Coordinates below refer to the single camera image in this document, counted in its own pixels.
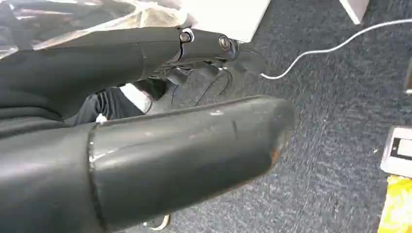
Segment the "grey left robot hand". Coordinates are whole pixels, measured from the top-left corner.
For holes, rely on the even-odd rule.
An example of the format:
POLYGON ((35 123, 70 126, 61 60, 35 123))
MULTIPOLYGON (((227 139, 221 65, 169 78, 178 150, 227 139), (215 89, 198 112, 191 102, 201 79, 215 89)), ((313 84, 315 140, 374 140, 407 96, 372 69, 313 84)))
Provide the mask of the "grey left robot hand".
POLYGON ((71 127, 93 93, 200 61, 234 60, 237 41, 147 27, 88 32, 0 60, 0 230, 115 233, 220 195, 268 171, 294 109, 252 96, 71 127))

